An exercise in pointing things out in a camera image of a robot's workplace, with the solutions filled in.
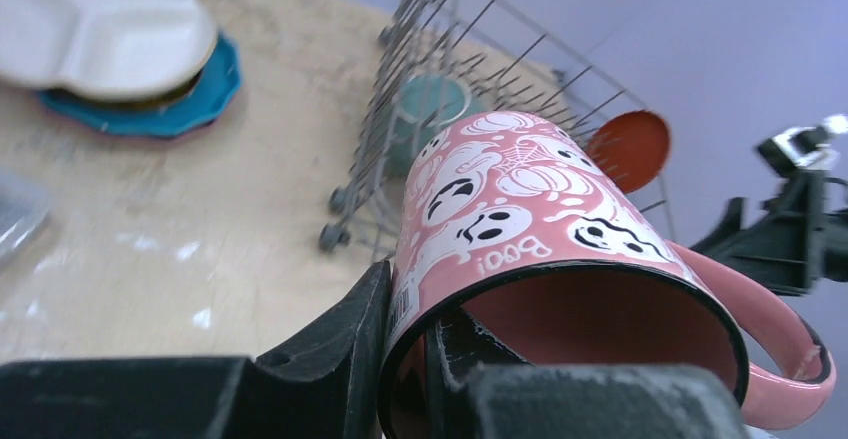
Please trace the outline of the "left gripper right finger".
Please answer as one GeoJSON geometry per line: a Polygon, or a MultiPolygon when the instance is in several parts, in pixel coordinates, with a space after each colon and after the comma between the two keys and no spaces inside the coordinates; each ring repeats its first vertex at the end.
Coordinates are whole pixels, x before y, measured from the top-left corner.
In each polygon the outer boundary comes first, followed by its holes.
{"type": "Polygon", "coordinates": [[[524,362],[463,310],[425,334],[434,438],[746,438],[736,401],[690,366],[524,362]]]}

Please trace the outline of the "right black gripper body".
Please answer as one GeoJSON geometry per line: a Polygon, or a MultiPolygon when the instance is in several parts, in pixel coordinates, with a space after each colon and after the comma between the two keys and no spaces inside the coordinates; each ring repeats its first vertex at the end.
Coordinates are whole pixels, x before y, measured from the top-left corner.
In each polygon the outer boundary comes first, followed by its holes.
{"type": "Polygon", "coordinates": [[[761,204],[764,215],[743,225],[746,199],[727,201],[713,230],[691,249],[771,292],[802,296],[821,278],[847,281],[847,210],[825,210],[826,186],[847,181],[821,171],[796,172],[761,204]]]}

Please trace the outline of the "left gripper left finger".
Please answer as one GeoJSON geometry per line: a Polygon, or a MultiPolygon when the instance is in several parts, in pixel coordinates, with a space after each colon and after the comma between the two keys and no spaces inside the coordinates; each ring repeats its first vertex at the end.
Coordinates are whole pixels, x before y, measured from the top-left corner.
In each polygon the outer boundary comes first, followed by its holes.
{"type": "Polygon", "coordinates": [[[5,438],[374,438],[391,268],[266,353],[18,361],[5,438]]]}

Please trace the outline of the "pink ghost mug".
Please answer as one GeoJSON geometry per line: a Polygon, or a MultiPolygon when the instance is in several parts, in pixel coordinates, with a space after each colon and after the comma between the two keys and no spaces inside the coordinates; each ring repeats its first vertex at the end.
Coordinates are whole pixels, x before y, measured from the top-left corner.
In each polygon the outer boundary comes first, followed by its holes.
{"type": "Polygon", "coordinates": [[[378,414],[421,379],[424,333],[463,309],[532,364],[686,364],[715,374],[745,421],[789,429],[829,399],[831,355],[745,275],[661,238],[554,123],[493,111],[421,150],[406,180],[378,414]]]}

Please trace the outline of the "orange red plate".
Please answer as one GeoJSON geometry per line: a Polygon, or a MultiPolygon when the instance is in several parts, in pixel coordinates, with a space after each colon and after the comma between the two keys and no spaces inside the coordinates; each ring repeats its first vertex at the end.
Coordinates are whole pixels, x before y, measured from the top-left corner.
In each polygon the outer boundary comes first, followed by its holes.
{"type": "Polygon", "coordinates": [[[662,172],[671,149],[665,120],[648,110],[621,114],[600,127],[585,151],[625,194],[642,189],[662,172]]]}

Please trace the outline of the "white scalloped teal bowl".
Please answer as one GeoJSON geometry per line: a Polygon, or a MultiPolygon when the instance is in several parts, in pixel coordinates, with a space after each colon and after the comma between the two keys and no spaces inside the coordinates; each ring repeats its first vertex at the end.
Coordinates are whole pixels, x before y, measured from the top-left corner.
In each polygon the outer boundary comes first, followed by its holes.
{"type": "Polygon", "coordinates": [[[385,175],[405,178],[414,159],[438,132],[487,110],[487,102],[464,81],[437,73],[411,76],[390,107],[388,119],[394,118],[395,125],[385,175]]]}

